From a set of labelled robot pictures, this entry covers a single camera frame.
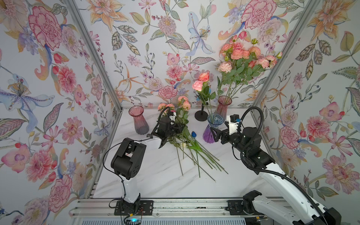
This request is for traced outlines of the pale pink carnation stem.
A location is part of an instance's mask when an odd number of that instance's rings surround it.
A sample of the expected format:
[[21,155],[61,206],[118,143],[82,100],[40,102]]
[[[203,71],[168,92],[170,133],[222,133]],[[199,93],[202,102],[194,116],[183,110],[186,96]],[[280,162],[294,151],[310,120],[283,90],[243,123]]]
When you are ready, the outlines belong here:
[[218,72],[221,76],[217,77],[217,95],[220,97],[225,91],[223,90],[223,86],[228,86],[229,88],[232,85],[232,77],[231,71],[233,70],[231,62],[223,62],[218,67]]

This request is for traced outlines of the pink rose spray stem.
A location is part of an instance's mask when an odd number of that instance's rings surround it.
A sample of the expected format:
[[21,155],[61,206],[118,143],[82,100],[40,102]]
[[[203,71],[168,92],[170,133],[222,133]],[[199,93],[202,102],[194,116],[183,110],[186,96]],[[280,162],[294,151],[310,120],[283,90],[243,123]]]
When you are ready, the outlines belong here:
[[178,98],[178,108],[176,110],[176,120],[179,123],[188,124],[188,113],[191,109],[191,104],[186,96],[180,96]]

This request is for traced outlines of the smoky pink glass vase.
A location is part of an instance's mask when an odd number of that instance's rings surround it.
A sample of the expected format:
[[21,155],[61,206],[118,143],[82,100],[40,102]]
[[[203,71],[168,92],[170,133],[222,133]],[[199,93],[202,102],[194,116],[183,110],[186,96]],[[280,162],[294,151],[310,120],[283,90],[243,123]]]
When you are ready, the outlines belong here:
[[149,125],[143,116],[144,108],[142,106],[133,106],[129,109],[129,115],[133,117],[135,131],[139,135],[145,135],[149,132]]

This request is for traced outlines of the large pink rose stem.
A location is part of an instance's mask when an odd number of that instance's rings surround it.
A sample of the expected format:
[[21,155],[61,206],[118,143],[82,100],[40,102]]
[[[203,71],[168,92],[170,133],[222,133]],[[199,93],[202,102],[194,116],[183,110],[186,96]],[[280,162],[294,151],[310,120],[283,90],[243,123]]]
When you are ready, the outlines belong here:
[[196,95],[199,97],[201,102],[205,103],[205,101],[208,103],[208,106],[206,107],[206,110],[208,111],[208,114],[212,113],[211,110],[211,93],[210,93],[210,87],[209,82],[203,82],[203,81],[195,81],[192,85],[193,90],[196,92]]

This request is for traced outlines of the pink rose cluster stem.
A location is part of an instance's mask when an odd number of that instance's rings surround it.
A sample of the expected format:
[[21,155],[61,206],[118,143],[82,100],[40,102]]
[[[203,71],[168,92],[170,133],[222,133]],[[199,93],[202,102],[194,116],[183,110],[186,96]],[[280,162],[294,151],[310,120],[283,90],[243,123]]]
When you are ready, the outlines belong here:
[[227,86],[228,90],[223,93],[227,97],[233,98],[242,86],[252,80],[253,69],[250,63],[254,56],[250,50],[244,47],[238,36],[224,44],[220,53],[224,61],[218,67],[218,71],[221,73],[219,87]]

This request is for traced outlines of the coral pink rose stem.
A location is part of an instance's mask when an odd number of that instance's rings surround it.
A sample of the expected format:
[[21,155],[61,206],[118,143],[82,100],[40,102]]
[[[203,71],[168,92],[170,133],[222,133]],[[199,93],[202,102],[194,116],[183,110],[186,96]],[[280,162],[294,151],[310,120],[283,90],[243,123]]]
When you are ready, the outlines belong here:
[[199,98],[207,109],[208,114],[212,114],[214,113],[212,109],[212,101],[215,99],[216,93],[211,91],[210,73],[201,73],[199,75],[199,81],[202,83],[202,88],[200,91],[198,91]]

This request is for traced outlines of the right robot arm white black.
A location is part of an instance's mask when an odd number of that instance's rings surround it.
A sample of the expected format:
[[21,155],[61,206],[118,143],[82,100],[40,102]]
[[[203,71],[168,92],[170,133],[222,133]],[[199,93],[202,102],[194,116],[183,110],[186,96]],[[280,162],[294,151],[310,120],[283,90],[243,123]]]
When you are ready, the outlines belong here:
[[246,127],[242,131],[230,133],[229,129],[211,128],[215,141],[230,143],[240,152],[240,161],[245,167],[260,175],[291,206],[287,209],[253,190],[242,198],[241,209],[252,215],[262,213],[281,225],[339,225],[341,215],[334,208],[326,208],[313,199],[299,184],[294,182],[275,160],[260,146],[262,137],[255,127]]

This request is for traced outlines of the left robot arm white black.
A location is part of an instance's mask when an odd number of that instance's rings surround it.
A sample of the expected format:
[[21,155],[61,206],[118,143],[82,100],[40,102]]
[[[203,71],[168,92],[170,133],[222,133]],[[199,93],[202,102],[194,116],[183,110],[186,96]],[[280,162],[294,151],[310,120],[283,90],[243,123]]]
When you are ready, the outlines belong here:
[[177,134],[180,134],[184,125],[175,123],[176,113],[158,119],[153,131],[147,139],[136,141],[125,138],[116,151],[112,161],[112,172],[120,177],[124,188],[123,197],[118,201],[119,208],[135,213],[140,210],[141,194],[137,187],[136,175],[139,173],[146,149],[161,149]]

